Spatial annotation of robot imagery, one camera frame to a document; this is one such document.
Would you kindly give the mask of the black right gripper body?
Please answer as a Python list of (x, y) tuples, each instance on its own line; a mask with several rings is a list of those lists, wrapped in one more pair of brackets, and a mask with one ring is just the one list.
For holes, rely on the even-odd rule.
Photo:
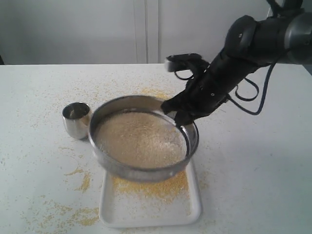
[(188, 81), (183, 92), (183, 119), (197, 119), (214, 112), (221, 104), (231, 100), (229, 92), (251, 73), (269, 67), (258, 110), (239, 109), (250, 115), (262, 111), (268, 82), (274, 66), (282, 61), (288, 49), (284, 37), (289, 22), (281, 18), (256, 21), (250, 16), (237, 19), (230, 27), (221, 52), (210, 63), (207, 70), (199, 72)]

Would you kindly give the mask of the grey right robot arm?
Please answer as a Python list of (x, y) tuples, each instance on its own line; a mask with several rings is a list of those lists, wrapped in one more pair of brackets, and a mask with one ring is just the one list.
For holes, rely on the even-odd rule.
[(190, 70), (185, 89), (161, 105), (164, 113), (176, 112), (177, 125), (206, 117), (230, 99), (242, 80), (262, 67), (277, 63), (307, 65), (312, 62), (312, 15), (237, 19), (228, 30), (221, 51), (212, 60), (181, 54), (166, 58), (169, 72)]

